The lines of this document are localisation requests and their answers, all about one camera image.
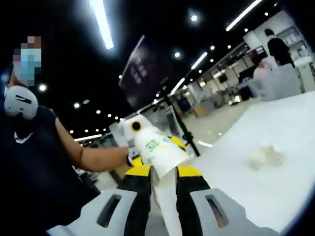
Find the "recessed light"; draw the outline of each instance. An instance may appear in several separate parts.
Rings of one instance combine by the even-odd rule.
[[[41,85],[39,85],[38,89],[39,89],[39,91],[41,91],[41,92],[45,92],[46,89],[47,89],[47,86],[44,85],[44,84],[41,84]]]

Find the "black sleeveless shirt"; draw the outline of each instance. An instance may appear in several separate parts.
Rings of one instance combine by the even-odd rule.
[[[40,106],[33,134],[20,144],[14,139],[10,118],[0,110],[0,189],[6,209],[4,222],[13,227],[44,231],[67,225],[98,195],[72,168],[55,121],[55,114]]]

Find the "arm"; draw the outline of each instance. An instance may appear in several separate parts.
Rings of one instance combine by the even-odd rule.
[[[83,148],[74,141],[58,118],[56,128],[67,153],[77,168],[91,172],[104,172],[126,164],[127,147]]]

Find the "black sign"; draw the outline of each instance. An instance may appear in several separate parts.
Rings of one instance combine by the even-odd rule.
[[[153,102],[171,71],[168,58],[142,36],[130,55],[119,85],[137,111]]]

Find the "white table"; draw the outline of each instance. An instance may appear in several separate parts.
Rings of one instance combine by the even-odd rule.
[[[314,103],[315,92],[309,92],[251,106],[193,166],[211,188],[241,204],[249,220],[281,232],[297,216],[315,183]],[[265,145],[274,145],[286,160],[280,167],[254,171],[247,161]],[[178,232],[172,226],[178,219],[171,191],[160,191],[157,198],[169,233]]]

